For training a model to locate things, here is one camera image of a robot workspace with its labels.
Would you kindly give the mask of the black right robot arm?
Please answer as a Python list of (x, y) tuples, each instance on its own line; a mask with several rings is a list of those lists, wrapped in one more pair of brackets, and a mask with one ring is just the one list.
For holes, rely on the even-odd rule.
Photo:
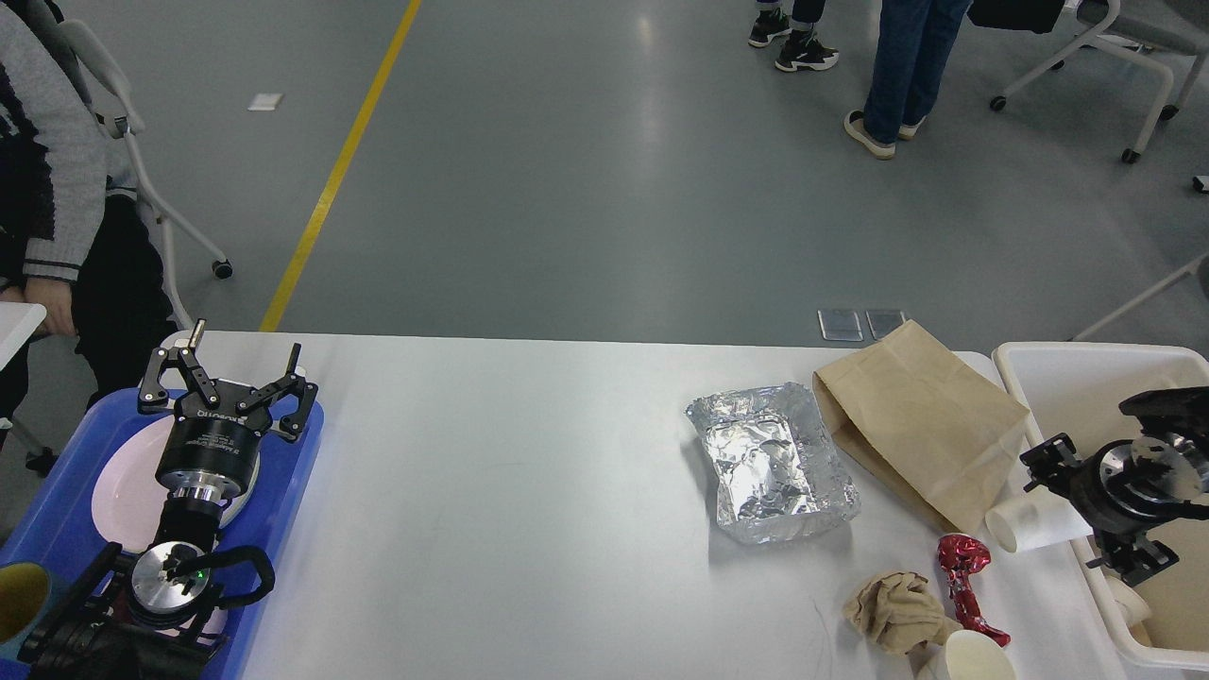
[(1092, 529), (1099, 557), (1088, 567), (1113, 570), (1135, 587), (1174, 567), (1178, 554), (1149, 531), (1168, 521), (1205, 521), (1208, 388), (1152, 390), (1120, 404), (1136, 417), (1135, 439), (1110, 442), (1078, 457), (1063, 432), (1022, 453), (1029, 492), (1045, 486), (1066, 500)]

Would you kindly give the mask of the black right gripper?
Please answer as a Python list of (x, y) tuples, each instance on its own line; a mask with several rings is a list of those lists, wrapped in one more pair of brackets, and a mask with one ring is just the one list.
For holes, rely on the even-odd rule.
[(1084, 461), (1071, 436), (1062, 432), (1022, 453), (1019, 460), (1029, 476), (1024, 492), (1045, 486), (1058, 499), (1070, 500), (1072, 489), (1072, 505), (1097, 530), (1099, 555), (1088, 567), (1107, 567), (1123, 584), (1136, 587), (1174, 567), (1180, 558), (1165, 543), (1136, 535), (1174, 520), (1176, 501), (1159, 484), (1170, 466), (1134, 456), (1132, 444), (1111, 442)]

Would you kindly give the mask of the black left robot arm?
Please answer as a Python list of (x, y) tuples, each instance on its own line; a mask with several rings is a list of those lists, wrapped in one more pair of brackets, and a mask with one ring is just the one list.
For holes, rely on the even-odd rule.
[(316, 463), (318, 384), (293, 345), (264, 386), (209, 375), (193, 334), (99, 400), (2, 547), (47, 574), (2, 635), (5, 679), (233, 679)]

